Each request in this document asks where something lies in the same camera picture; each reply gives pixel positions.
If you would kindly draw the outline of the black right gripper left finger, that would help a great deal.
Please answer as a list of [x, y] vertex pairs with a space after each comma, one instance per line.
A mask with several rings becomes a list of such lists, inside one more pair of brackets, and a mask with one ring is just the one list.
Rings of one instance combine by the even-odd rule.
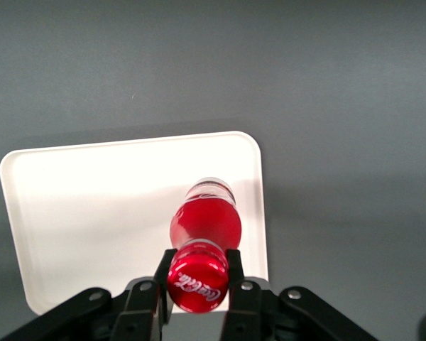
[[154, 275], [132, 280], [120, 295], [85, 289], [2, 339], [161, 340], [172, 310], [165, 276], [175, 252], [165, 250]]

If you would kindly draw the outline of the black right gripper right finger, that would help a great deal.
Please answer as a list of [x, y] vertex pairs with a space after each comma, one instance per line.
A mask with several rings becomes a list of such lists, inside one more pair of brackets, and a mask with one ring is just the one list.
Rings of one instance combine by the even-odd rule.
[[221, 340], [375, 340], [312, 291], [291, 286], [279, 294], [245, 277], [238, 250], [226, 251], [229, 308]]

